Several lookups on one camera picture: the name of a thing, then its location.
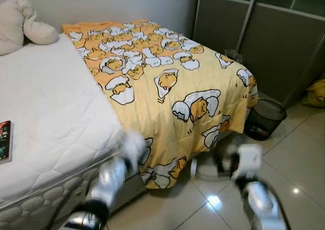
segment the wall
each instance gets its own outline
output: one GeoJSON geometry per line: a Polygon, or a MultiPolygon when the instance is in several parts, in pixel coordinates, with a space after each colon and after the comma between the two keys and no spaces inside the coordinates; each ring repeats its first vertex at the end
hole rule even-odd
{"type": "Polygon", "coordinates": [[[29,0],[40,19],[61,31],[62,23],[130,22],[151,19],[191,36],[197,0],[29,0]]]}

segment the book cover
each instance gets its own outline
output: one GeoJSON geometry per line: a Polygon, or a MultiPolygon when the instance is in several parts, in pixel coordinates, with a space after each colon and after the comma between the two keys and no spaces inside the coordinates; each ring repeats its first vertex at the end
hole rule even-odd
{"type": "Polygon", "coordinates": [[[11,161],[12,123],[0,123],[0,164],[11,161]]]}

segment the blanket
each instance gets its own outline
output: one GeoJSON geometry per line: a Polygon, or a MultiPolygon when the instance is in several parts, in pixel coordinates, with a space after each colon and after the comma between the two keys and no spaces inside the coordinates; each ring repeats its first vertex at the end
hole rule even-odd
{"type": "Polygon", "coordinates": [[[63,25],[99,88],[147,150],[147,188],[169,188],[194,153],[219,133],[243,132],[256,80],[244,66],[148,20],[63,25]]]}

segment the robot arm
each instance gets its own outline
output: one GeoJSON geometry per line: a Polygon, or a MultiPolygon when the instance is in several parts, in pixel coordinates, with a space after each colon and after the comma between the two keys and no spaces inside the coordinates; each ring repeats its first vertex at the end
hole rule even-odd
{"type": "Polygon", "coordinates": [[[254,230],[290,230],[275,191],[257,177],[262,164],[258,145],[241,145],[233,156],[232,182],[238,187],[243,208],[254,230]]]}
{"type": "Polygon", "coordinates": [[[117,154],[100,166],[98,181],[87,193],[85,202],[72,211],[59,230],[104,228],[125,175],[137,168],[138,159],[146,148],[142,136],[136,132],[125,135],[121,141],[117,154]]]}

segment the black mesh trash can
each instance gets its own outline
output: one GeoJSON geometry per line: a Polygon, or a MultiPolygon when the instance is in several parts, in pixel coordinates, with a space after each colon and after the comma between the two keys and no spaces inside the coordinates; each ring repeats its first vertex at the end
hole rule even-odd
{"type": "Polygon", "coordinates": [[[266,140],[285,118],[286,111],[279,104],[258,100],[245,122],[244,132],[255,140],[266,140]]]}

